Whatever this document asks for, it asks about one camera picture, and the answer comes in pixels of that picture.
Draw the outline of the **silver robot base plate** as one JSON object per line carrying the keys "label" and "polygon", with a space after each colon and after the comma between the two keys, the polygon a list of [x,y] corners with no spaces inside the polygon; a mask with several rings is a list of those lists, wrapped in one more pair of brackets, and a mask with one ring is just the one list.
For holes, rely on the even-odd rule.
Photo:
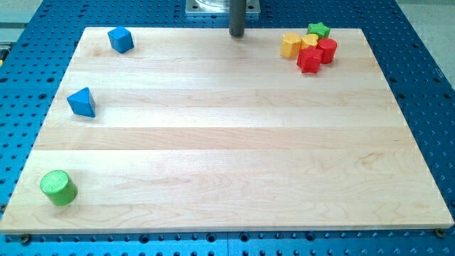
{"label": "silver robot base plate", "polygon": [[[228,16],[230,0],[186,0],[186,15],[190,17]],[[260,0],[246,0],[247,16],[259,16]]]}

